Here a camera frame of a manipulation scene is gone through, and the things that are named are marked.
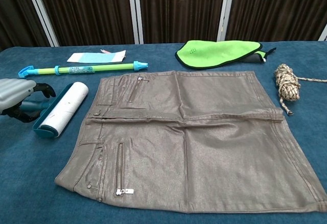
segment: brown curtain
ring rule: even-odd
[[[145,43],[217,40],[223,0],[140,0]]]
[[[12,46],[49,46],[32,0],[0,0],[0,51]]]
[[[232,0],[226,40],[318,40],[327,0]]]
[[[60,45],[134,43],[129,0],[43,0]]]

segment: zipper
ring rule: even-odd
[[[123,189],[124,144],[118,144],[116,161],[116,195],[134,194],[134,189]]]
[[[132,93],[131,93],[131,96],[129,97],[128,99],[128,102],[129,103],[132,103],[136,97],[136,94],[137,94],[137,90],[139,89],[142,81],[149,81],[147,79],[145,79],[144,77],[137,77],[137,81],[136,81],[136,84],[134,85],[134,88],[132,90]]]

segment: blue tablecloth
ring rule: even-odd
[[[267,63],[233,63],[210,71],[254,70],[276,106],[279,106],[274,70],[288,64],[299,77],[327,79],[327,42],[263,42],[263,50],[277,47]],[[125,63],[148,62],[148,72],[192,71],[182,66],[175,52],[182,44],[145,44],[70,47],[13,47],[0,53],[0,78],[17,78],[28,65],[36,68],[68,66],[75,52],[127,50]],[[29,77],[48,83],[59,94],[69,83],[80,81],[89,94],[59,138],[42,139],[22,123],[0,116],[0,223],[327,223],[326,213],[302,214],[183,214],[168,211],[118,208],[82,197],[54,184],[54,178],[68,161],[80,124],[96,94],[100,78],[126,71],[95,74]],[[40,92],[29,99],[44,100]],[[301,82],[301,99],[288,102],[294,115],[287,121],[294,137],[327,189],[327,84]]]

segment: green towel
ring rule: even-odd
[[[262,44],[252,41],[202,41],[190,40],[175,54],[185,66],[192,68],[213,68],[235,61],[264,62],[268,52],[260,51]]]

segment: coiled rope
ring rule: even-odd
[[[296,101],[300,99],[299,89],[301,85],[298,80],[306,80],[311,82],[323,82],[327,83],[327,80],[320,79],[309,79],[309,78],[300,78],[295,76],[293,70],[286,64],[281,64],[275,71],[276,85],[278,88],[278,95],[280,97],[279,103],[285,109],[288,115],[292,115],[293,112],[286,107],[284,100],[287,101]]]

